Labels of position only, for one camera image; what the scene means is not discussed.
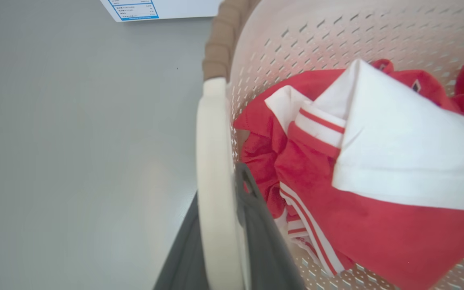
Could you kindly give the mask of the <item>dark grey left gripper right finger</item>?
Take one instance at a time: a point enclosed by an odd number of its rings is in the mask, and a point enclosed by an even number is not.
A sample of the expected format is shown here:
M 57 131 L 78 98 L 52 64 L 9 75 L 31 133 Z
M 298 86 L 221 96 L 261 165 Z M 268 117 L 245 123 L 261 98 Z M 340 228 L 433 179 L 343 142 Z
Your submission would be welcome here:
M 251 290 L 304 290 L 305 284 L 254 177 L 236 163 L 238 222 L 245 235 L 247 286 Z

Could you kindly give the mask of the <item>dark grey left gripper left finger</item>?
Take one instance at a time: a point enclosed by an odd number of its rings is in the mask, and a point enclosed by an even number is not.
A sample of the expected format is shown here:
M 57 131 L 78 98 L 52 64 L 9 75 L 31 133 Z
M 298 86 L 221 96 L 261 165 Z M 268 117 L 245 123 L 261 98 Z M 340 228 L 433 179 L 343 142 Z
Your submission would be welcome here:
M 195 194 L 157 277 L 155 290 L 209 289 L 198 209 L 198 195 Z

